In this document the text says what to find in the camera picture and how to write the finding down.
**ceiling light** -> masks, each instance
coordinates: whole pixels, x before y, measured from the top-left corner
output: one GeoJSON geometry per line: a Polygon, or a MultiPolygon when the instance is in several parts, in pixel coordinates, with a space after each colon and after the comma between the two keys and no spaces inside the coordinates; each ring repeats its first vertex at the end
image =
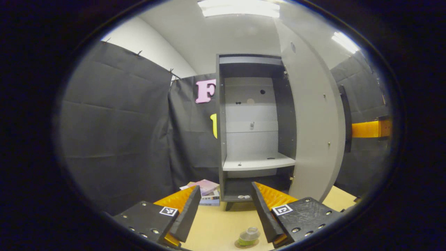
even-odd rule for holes
{"type": "Polygon", "coordinates": [[[331,39],[335,40],[338,44],[342,45],[345,49],[353,54],[359,51],[359,48],[355,45],[355,43],[346,35],[340,32],[335,32],[334,36],[332,36],[331,39]]]}
{"type": "Polygon", "coordinates": [[[261,0],[204,0],[198,2],[205,17],[228,14],[251,14],[279,17],[280,6],[261,0]]]}

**black fabric backdrop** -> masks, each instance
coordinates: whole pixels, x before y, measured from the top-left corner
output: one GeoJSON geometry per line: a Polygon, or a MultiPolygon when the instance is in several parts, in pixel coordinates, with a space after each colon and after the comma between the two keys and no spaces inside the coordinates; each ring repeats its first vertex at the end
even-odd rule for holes
{"type": "MultiPolygon", "coordinates": [[[[350,104],[352,123],[369,122],[389,115],[378,76],[360,53],[341,62],[331,73],[343,85],[350,104]]],[[[373,187],[384,175],[388,140],[353,138],[351,152],[345,153],[335,186],[357,197],[373,187]]]]}
{"type": "Polygon", "coordinates": [[[217,96],[197,104],[197,81],[215,79],[205,74],[177,79],[169,91],[169,156],[176,188],[202,179],[219,182],[218,140],[210,116],[217,113],[217,96]]]}
{"type": "Polygon", "coordinates": [[[174,191],[166,135],[170,80],[161,66],[98,42],[68,83],[63,154],[81,190],[111,215],[174,191]]]}

